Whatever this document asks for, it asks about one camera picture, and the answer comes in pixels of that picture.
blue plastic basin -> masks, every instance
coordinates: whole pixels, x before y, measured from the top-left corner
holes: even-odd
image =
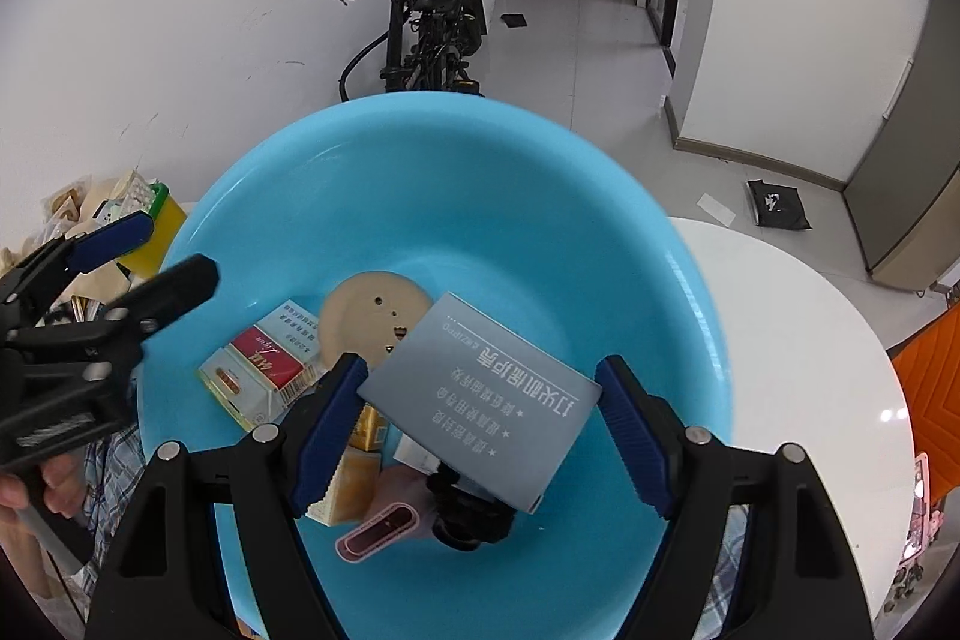
[[[236,442],[241,429],[194,375],[286,298],[323,297],[368,269],[451,290],[592,377],[619,353],[683,421],[728,439],[726,351],[707,289],[662,210],[568,130],[478,97],[410,92],[304,118],[251,150],[208,191],[167,263],[220,265],[213,300],[153,338],[140,383],[145,452]],[[232,511],[217,521],[238,615],[262,623]],[[299,522],[356,640],[608,640],[664,523],[637,500],[597,411],[535,515],[506,541],[460,554],[433,540],[339,560],[344,528]]]

yellow box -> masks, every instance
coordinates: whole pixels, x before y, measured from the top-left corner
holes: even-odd
[[[117,259],[133,274],[144,280],[160,271],[160,265],[167,255],[167,250],[170,249],[171,242],[174,241],[176,232],[186,220],[186,213],[170,196],[170,191],[163,183],[150,187],[155,193],[154,205],[150,208],[150,217],[154,219],[154,234],[149,242],[137,247],[133,253]]]
[[[379,410],[371,408],[370,405],[364,405],[353,427],[353,434],[350,435],[349,445],[361,451],[373,453],[383,447],[386,438],[387,419],[379,413]]]

cardboard box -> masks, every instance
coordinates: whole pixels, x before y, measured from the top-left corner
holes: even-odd
[[[534,512],[600,386],[451,293],[360,389],[401,432],[510,506]]]
[[[317,319],[288,300],[219,348],[198,375],[250,432],[276,420],[323,372]]]
[[[376,493],[379,475],[380,453],[347,448],[323,499],[307,508],[307,516],[327,527],[362,521]]]

black bag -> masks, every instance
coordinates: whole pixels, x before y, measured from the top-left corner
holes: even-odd
[[[785,228],[790,231],[810,228],[796,188],[770,185],[763,180],[750,180],[747,188],[754,199],[754,215],[758,226]]]

white paper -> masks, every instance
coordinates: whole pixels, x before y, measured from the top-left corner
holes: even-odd
[[[395,461],[406,464],[418,472],[423,472],[424,475],[433,475],[440,468],[440,460],[426,448],[421,448],[406,434],[400,437],[394,458]]]
[[[723,223],[723,225],[730,228],[731,223],[733,223],[733,218],[736,218],[736,213],[733,210],[725,207],[719,201],[713,198],[710,194],[703,194],[700,197],[700,201],[697,202],[697,206],[710,215],[711,218],[716,218]]]

